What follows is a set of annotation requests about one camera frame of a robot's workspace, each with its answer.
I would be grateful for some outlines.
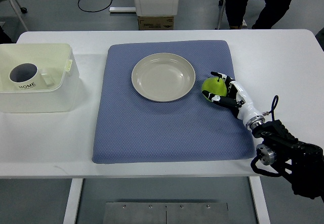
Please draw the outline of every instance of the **person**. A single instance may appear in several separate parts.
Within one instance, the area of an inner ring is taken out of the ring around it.
[[[252,29],[270,29],[289,9],[292,0],[265,0],[265,7]],[[248,0],[226,0],[225,11],[231,29],[240,29]]]
[[[4,30],[0,27],[0,43],[13,43]]]
[[[317,39],[319,45],[321,46],[322,50],[324,51],[324,28],[322,28],[316,35],[315,38]]]

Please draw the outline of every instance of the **table leg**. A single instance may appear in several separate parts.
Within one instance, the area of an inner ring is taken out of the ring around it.
[[[79,200],[82,190],[83,178],[73,178],[67,200],[63,224],[75,224]]]

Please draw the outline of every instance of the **cardboard box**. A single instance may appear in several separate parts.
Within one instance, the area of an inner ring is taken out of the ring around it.
[[[139,30],[173,30],[174,16],[138,17]]]

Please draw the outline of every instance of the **blue mat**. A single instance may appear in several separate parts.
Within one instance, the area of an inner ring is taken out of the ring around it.
[[[150,101],[133,88],[131,74],[144,57],[173,53],[187,59],[196,81],[184,97]],[[218,71],[234,78],[222,40],[130,43],[111,46],[104,72],[92,161],[175,162],[247,159],[255,155],[251,133],[228,109],[208,102],[201,85]]]

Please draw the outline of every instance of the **white table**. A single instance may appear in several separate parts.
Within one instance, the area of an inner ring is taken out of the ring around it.
[[[268,111],[274,95],[279,95],[275,117],[301,141],[324,148],[321,108],[324,53],[310,31],[27,32],[20,36],[18,43],[70,44],[80,72],[80,84],[70,112],[0,113],[0,177],[256,176],[250,168],[251,159],[124,164],[91,161],[109,47],[119,43],[200,39],[227,41],[235,79],[248,91],[255,106],[260,111]],[[258,143],[261,140],[255,139],[255,144]],[[79,196],[81,185],[82,181],[72,182],[71,195]],[[69,208],[75,209],[75,203],[68,203]]]

